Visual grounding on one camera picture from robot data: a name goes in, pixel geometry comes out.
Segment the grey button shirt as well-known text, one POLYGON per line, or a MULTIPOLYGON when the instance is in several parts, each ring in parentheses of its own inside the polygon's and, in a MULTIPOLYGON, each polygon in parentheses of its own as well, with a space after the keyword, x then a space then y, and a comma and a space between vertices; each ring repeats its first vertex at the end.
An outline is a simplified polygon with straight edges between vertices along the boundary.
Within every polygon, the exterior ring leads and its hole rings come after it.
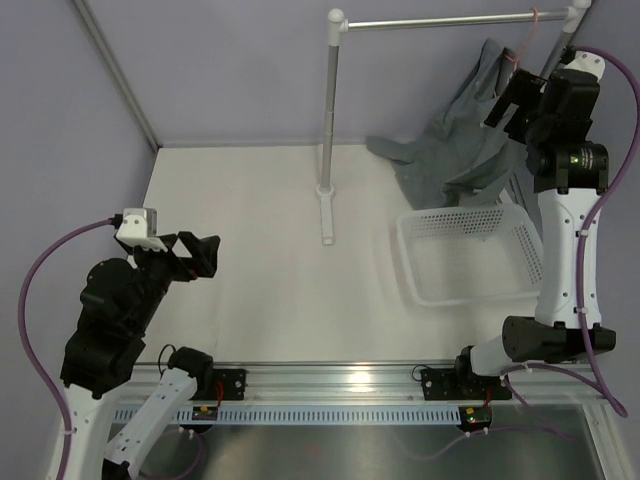
POLYGON ((388 160, 414 210, 490 205, 511 179, 523 148, 503 131, 515 109, 496 128, 484 125, 506 72, 505 48, 484 42, 475 66, 453 99, 408 143, 369 136, 367 150, 388 160))

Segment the pink wire hanger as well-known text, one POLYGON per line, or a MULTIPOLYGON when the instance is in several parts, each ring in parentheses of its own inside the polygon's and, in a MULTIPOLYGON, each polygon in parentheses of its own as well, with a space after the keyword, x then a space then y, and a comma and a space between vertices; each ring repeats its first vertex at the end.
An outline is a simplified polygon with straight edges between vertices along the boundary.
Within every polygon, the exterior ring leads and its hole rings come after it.
POLYGON ((538 30, 539 10, 537 7, 532 7, 531 12, 532 12, 532 26, 526 38, 524 39, 524 41, 520 44, 520 46, 516 50, 510 50, 508 48, 505 48, 502 53, 503 58, 511 65, 511 73, 510 73, 511 76, 513 76, 515 72, 518 70, 521 60, 523 56, 526 54, 529 44, 533 40, 538 30))

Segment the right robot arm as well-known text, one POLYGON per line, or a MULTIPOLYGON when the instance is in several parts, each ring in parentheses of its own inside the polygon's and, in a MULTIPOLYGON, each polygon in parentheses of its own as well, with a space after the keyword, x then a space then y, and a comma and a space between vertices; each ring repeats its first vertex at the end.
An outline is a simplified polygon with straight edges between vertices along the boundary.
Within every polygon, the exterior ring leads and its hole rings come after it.
POLYGON ((593 362, 616 345, 596 294, 598 208, 610 164, 606 147, 587 138, 599 92, 593 73, 559 69, 542 78, 519 69, 485 120, 495 127, 516 108, 504 131, 526 147, 543 224, 543 273, 533 315, 507 317, 496 338, 456 358, 451 384, 465 399, 480 400, 487 390, 510 398, 500 378, 516 365, 593 362))

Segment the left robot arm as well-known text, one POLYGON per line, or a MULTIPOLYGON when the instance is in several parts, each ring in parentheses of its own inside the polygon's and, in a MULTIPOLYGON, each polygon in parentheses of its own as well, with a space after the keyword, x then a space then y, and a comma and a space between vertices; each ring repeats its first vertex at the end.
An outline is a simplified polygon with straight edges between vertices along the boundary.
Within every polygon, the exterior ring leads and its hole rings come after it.
POLYGON ((81 315, 61 370, 70 416, 64 436, 68 479, 137 478, 179 408, 215 391, 212 357, 182 347, 124 432, 109 437, 146 330, 170 285, 212 278, 217 271, 219 237, 199 239, 183 231, 159 240, 159 251, 128 248, 132 262, 114 258, 97 264, 81 292, 81 315))

